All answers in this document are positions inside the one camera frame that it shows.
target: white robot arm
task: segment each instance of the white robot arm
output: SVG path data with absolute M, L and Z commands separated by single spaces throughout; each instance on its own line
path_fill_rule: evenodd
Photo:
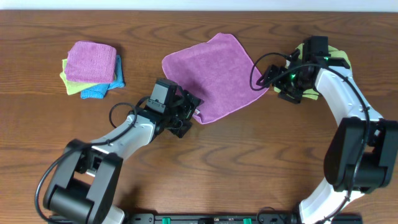
M 327 223 L 349 202 L 389 183 L 397 155 L 398 124 L 384 120 L 366 101 L 345 59 L 330 57 L 328 37 L 311 37 L 304 40 L 303 52 L 297 49 L 290 56 L 281 56 L 289 67 L 271 65 L 257 81 L 262 87 L 252 89 L 272 84 L 280 89 L 280 98 L 296 104 L 307 89 L 326 99 L 338 130 L 325 156 L 325 178 L 299 204 L 298 216 L 299 223 Z M 366 145 L 374 147 L 373 152 L 365 153 Z
M 140 108 L 145 100 L 145 108 Z M 123 161 L 165 129 L 182 138 L 190 129 L 189 121 L 200 103 L 201 99 L 176 83 L 160 78 L 151 96 L 143 98 L 136 106 L 115 105 L 112 110 L 121 104 L 130 105 L 133 110 L 122 125 L 102 138 L 89 144 L 73 140 L 67 145 L 62 159 L 57 160 L 57 170 L 44 195 L 44 207 L 74 223 L 121 224 L 125 214 L 112 205 L 112 201 Z M 95 177 L 93 183 L 89 185 L 73 178 L 74 172 Z M 45 217 L 38 208 L 38 192 L 46 174 L 36 191 L 36 209 L 45 221 L 61 223 Z

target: yellow towel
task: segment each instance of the yellow towel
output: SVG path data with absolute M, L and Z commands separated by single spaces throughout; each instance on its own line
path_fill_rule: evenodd
M 301 55 L 301 52 L 303 52 L 303 44 L 300 44 L 299 46 L 297 46 L 296 49 L 300 50 L 300 55 L 298 56 L 298 59 L 301 60 L 303 58 L 302 55 Z M 331 55 L 331 57 L 344 58 L 347 61 L 349 67 L 350 67 L 349 69 L 352 70 L 351 62 L 349 62 L 346 52 L 344 52 L 342 50 L 338 50 L 338 49 L 336 49 L 336 48 L 334 48 L 332 46 L 329 46 L 328 50 L 329 50 L 329 54 Z M 274 91 L 279 93 L 280 89 L 274 87 Z M 317 100 L 318 99 L 318 95 L 319 95 L 319 93 L 317 93 L 313 89 L 305 90 L 303 92 L 303 97 L 307 97 L 307 98 L 313 99 L 313 100 Z
M 78 83 L 78 82 L 72 82 L 67 80 L 67 76 L 65 74 L 65 67 L 67 66 L 67 59 L 62 60 L 62 72 L 60 74 L 60 77 L 65 84 L 65 87 L 67 88 L 67 93 L 68 95 L 72 95 L 75 93 L 78 93 L 82 90 L 85 90 L 87 88 L 90 88 L 92 86 L 98 85 L 98 83 Z

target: pink towel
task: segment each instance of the pink towel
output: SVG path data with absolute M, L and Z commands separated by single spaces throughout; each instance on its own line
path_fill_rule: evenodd
M 168 79 L 204 101 L 198 107 L 200 113 L 193 116 L 200 124 L 217 121 L 267 91 L 250 89 L 253 61 L 231 34 L 219 33 L 206 43 L 172 53 L 163 59 L 162 66 Z M 258 69 L 253 76 L 261 76 Z
M 78 41 L 68 53 L 68 81 L 111 83 L 114 80 L 116 49 L 90 41 Z

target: white wall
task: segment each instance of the white wall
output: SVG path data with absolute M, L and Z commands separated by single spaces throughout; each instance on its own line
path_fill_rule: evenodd
M 0 0 L 0 9 L 398 12 L 398 0 Z

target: wood grain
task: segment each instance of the wood grain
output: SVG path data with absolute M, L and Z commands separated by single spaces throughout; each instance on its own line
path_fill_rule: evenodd
M 150 94 L 155 79 L 164 76 L 166 55 L 219 32 L 234 34 L 253 59 L 266 52 L 291 53 L 308 36 L 327 35 L 330 45 L 349 55 L 370 104 L 398 120 L 397 14 L 1 11 L 0 223 L 42 223 L 34 191 L 66 143 L 109 132 L 110 107 Z M 61 59 L 78 40 L 117 48 L 124 89 L 103 100 L 67 96 L 59 78 Z M 272 62 L 280 61 L 272 58 L 259 68 Z M 116 111 L 116 122 L 124 115 Z M 215 123 L 195 122 L 183 139 L 163 133 L 137 151 L 123 167 L 114 203 L 159 213 L 290 210 L 322 180 L 323 157 L 335 131 L 323 98 L 293 105 L 270 91 Z M 366 223 L 395 223 L 397 209 L 396 168 L 386 189 L 346 211 L 360 212 Z

